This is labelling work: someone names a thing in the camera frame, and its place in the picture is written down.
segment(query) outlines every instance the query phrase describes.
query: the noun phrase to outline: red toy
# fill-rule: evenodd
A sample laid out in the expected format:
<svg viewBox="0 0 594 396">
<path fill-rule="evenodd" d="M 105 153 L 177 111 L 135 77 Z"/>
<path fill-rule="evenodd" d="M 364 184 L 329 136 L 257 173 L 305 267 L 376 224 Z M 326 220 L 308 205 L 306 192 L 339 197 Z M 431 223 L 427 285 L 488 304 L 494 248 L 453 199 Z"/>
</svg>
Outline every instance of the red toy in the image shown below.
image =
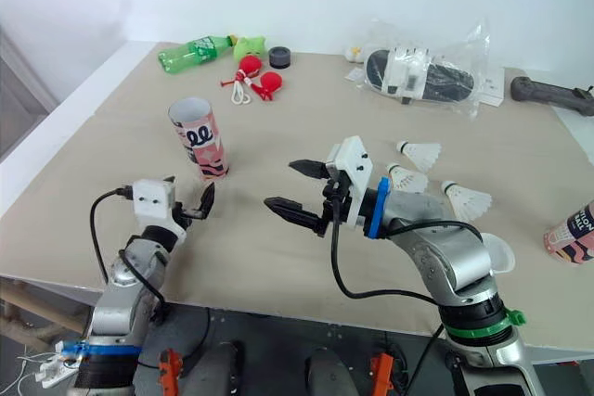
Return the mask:
<svg viewBox="0 0 594 396">
<path fill-rule="evenodd" d="M 248 55 L 239 62 L 239 69 L 237 73 L 235 73 L 235 79 L 233 81 L 221 81 L 222 87 L 229 85 L 230 83 L 233 84 L 233 93 L 231 94 L 231 102 L 233 104 L 238 106 L 242 104 L 250 104 L 250 97 L 243 94 L 241 83 L 251 85 L 252 81 L 250 78 L 257 76 L 261 68 L 262 61 L 254 55 Z"/>
<path fill-rule="evenodd" d="M 282 78 L 278 73 L 269 71 L 264 73 L 260 78 L 260 85 L 252 83 L 252 80 L 245 80 L 254 92 L 256 92 L 264 101 L 272 101 L 272 94 L 275 93 L 282 86 Z"/>
</svg>

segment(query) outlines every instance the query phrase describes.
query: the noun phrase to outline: green toy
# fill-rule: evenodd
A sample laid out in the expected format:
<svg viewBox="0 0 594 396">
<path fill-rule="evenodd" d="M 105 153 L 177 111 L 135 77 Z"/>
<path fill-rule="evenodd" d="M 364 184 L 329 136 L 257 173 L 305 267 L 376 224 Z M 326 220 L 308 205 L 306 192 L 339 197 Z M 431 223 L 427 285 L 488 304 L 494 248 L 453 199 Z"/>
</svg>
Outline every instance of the green toy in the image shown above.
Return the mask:
<svg viewBox="0 0 594 396">
<path fill-rule="evenodd" d="M 265 52 L 263 36 L 240 37 L 233 47 L 233 58 L 239 62 L 248 55 L 262 57 Z"/>
</svg>

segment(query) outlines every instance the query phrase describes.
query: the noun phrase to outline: black remote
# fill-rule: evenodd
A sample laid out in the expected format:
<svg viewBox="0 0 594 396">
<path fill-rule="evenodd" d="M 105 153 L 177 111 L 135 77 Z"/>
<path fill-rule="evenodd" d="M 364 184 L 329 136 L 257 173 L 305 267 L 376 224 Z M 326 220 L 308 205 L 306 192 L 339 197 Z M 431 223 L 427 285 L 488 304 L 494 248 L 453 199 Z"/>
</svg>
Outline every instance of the black remote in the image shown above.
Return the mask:
<svg viewBox="0 0 594 396">
<path fill-rule="evenodd" d="M 579 111 L 584 116 L 594 116 L 594 97 L 581 88 L 563 88 L 547 83 L 535 83 L 526 76 L 511 81 L 511 97 L 516 101 L 549 102 L 556 106 Z"/>
</svg>

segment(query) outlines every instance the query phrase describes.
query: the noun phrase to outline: table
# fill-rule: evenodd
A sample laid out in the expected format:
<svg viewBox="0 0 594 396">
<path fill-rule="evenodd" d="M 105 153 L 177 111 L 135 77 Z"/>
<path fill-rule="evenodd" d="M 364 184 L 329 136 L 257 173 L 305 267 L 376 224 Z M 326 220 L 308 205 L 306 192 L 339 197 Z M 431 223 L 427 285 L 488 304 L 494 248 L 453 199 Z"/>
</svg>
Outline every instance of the table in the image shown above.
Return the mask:
<svg viewBox="0 0 594 396">
<path fill-rule="evenodd" d="M 167 108 L 177 98 L 201 96 L 213 103 L 231 168 L 216 182 L 209 220 L 192 225 L 185 246 L 174 253 L 163 289 L 169 300 L 407 333 L 433 331 L 437 311 L 422 301 L 346 299 L 329 268 L 329 236 L 285 223 L 263 199 L 293 198 L 320 212 L 323 183 L 287 164 L 324 160 L 332 144 L 348 135 L 363 138 L 375 163 L 372 184 L 396 159 L 396 141 L 439 141 L 444 150 L 430 172 L 431 191 L 438 193 L 439 181 L 453 179 L 494 197 L 492 209 L 475 223 L 515 251 L 515 270 L 499 275 L 497 283 L 507 306 L 528 318 L 522 328 L 526 343 L 585 355 L 594 351 L 588 335 L 594 266 L 562 264 L 542 247 L 544 231 L 594 190 L 594 167 L 550 107 L 506 100 L 498 109 L 481 107 L 469 121 L 357 89 L 343 78 L 352 66 L 342 57 L 313 54 L 293 55 L 274 102 L 258 99 L 237 107 L 229 100 L 230 88 L 218 84 L 235 73 L 232 57 L 170 75 L 156 61 L 164 46 L 151 49 L 104 101 L 89 94 L 88 109 L 98 106 L 96 112 L 66 138 L 0 220 L 0 275 L 101 290 L 88 229 L 90 204 L 116 186 L 171 174 L 177 177 L 177 198 L 195 202 L 204 184 L 177 140 Z M 110 69 L 112 81 L 125 73 Z M 508 70 L 508 84 L 511 75 Z M 115 198 L 102 204 L 97 231 L 104 257 L 114 259 L 136 232 L 131 203 Z M 353 290 L 425 292 L 412 261 L 391 242 L 343 230 L 340 253 L 344 280 Z"/>
</svg>

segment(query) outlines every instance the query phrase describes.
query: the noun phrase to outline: blue ring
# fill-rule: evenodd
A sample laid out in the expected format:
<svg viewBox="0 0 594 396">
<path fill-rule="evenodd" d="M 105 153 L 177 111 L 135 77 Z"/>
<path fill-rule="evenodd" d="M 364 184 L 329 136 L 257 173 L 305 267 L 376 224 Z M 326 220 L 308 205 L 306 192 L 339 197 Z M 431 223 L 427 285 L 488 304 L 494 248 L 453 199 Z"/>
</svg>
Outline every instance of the blue ring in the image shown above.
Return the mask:
<svg viewBox="0 0 594 396">
<path fill-rule="evenodd" d="M 369 226 L 369 238 L 377 238 L 380 232 L 381 218 L 383 217 L 383 206 L 386 199 L 390 195 L 390 180 L 383 176 L 378 184 L 378 196 L 375 201 L 375 208 L 373 209 L 373 217 L 371 218 L 371 225 Z"/>
</svg>

